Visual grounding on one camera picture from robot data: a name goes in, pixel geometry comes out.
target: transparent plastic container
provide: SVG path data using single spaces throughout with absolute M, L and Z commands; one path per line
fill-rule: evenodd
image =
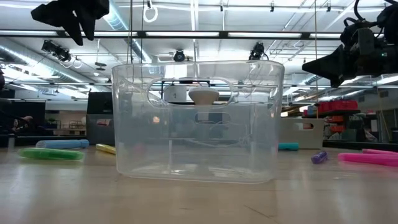
M 260 183 L 274 176 L 284 66 L 265 60 L 113 68 L 118 171 L 131 177 Z M 188 92 L 216 89 L 210 105 Z

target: table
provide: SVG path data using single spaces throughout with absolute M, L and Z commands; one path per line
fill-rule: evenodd
M 1 223 L 337 224 L 395 223 L 398 169 L 313 165 L 314 151 L 280 152 L 277 178 L 263 184 L 134 179 L 112 154 L 82 162 L 35 161 L 0 151 Z

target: pink foam tube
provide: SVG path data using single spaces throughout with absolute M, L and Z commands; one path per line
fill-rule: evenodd
M 362 152 L 365 154 L 398 155 L 398 152 L 390 152 L 390 151 L 375 150 L 375 149 L 362 149 Z
M 398 155 L 339 153 L 338 160 L 398 167 Z

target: blue foam tube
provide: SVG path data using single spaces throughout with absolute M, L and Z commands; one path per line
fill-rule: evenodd
M 279 143 L 278 150 L 298 151 L 299 144 L 297 142 Z
M 47 149 L 76 149 L 87 148 L 90 143 L 86 140 L 43 140 L 36 143 L 38 148 Z

